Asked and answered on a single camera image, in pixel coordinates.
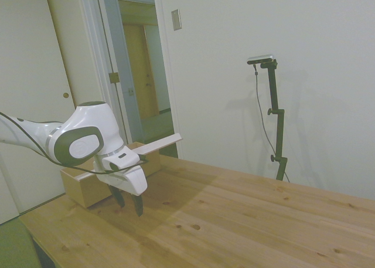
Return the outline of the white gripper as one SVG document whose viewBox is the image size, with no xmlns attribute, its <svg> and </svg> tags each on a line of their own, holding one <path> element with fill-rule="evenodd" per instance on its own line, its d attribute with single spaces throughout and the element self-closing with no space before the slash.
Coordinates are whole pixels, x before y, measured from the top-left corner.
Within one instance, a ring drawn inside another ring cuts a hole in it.
<svg viewBox="0 0 375 268">
<path fill-rule="evenodd" d="M 121 190 L 131 193 L 131 198 L 138 216 L 144 212 L 144 204 L 141 194 L 147 189 L 147 181 L 143 169 L 140 166 L 139 159 L 129 160 L 118 157 L 107 157 L 99 159 L 94 158 L 94 170 L 104 172 L 97 174 L 97 178 L 106 184 L 117 201 L 117 204 L 123 208 L 125 206 Z"/>
</svg>

